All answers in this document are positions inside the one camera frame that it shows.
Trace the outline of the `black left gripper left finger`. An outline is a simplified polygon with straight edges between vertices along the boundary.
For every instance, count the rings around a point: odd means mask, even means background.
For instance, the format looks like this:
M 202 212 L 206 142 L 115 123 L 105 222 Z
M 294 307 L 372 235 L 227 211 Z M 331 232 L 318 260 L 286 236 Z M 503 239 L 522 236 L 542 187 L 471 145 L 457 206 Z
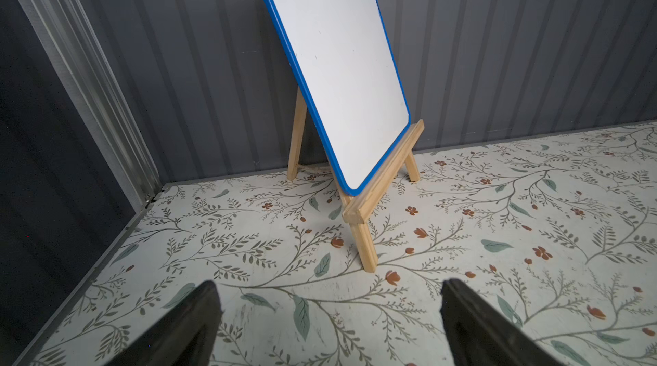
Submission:
M 206 280 L 109 365 L 208 365 L 222 320 L 217 286 Z

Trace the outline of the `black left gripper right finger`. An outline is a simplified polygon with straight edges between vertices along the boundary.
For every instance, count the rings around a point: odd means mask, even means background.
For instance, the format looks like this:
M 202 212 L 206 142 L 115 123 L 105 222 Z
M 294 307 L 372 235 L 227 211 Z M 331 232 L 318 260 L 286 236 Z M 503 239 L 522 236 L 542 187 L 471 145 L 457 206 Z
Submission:
M 443 328 L 456 365 L 559 365 L 465 282 L 445 280 L 441 297 Z

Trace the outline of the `wooden easel stand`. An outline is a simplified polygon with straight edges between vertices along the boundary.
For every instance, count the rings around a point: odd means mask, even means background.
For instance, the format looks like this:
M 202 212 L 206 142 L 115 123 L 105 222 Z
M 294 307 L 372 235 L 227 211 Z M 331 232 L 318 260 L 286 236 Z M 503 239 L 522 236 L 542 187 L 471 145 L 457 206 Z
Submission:
M 287 166 L 287 179 L 293 181 L 299 168 L 299 156 L 306 124 L 307 105 L 301 91 L 297 91 L 294 111 L 294 124 Z M 343 219 L 349 224 L 352 237 L 358 249 L 363 268 L 368 273 L 376 271 L 378 255 L 368 226 L 369 218 L 379 205 L 383 195 L 392 185 L 402 167 L 407 168 L 409 180 L 417 182 L 421 174 L 417 167 L 412 149 L 424 131 L 422 120 L 412 124 L 402 134 L 400 142 L 395 144 L 390 155 L 376 172 L 361 194 L 350 196 L 342 189 L 338 190 L 343 207 Z

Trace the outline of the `blue framed whiteboard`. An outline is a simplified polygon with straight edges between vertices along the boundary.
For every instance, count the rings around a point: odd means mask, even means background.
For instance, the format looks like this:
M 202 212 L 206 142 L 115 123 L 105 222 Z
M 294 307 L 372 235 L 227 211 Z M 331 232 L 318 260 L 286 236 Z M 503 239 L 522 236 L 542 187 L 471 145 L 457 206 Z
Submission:
M 362 193 L 411 124 L 377 0 L 263 0 L 342 190 Z

